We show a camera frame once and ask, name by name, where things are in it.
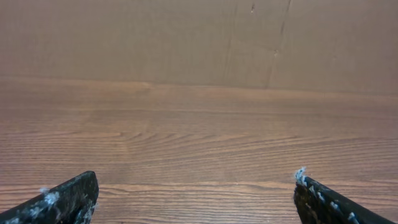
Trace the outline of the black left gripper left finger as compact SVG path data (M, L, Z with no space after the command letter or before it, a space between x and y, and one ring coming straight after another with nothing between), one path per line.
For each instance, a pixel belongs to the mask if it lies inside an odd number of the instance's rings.
M1 213L1 224L90 224L99 195L96 174L86 171Z

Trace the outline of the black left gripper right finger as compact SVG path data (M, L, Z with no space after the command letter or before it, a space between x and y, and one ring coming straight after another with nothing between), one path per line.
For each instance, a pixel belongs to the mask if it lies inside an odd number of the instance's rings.
M294 174L294 204L303 224L394 224L305 175Z

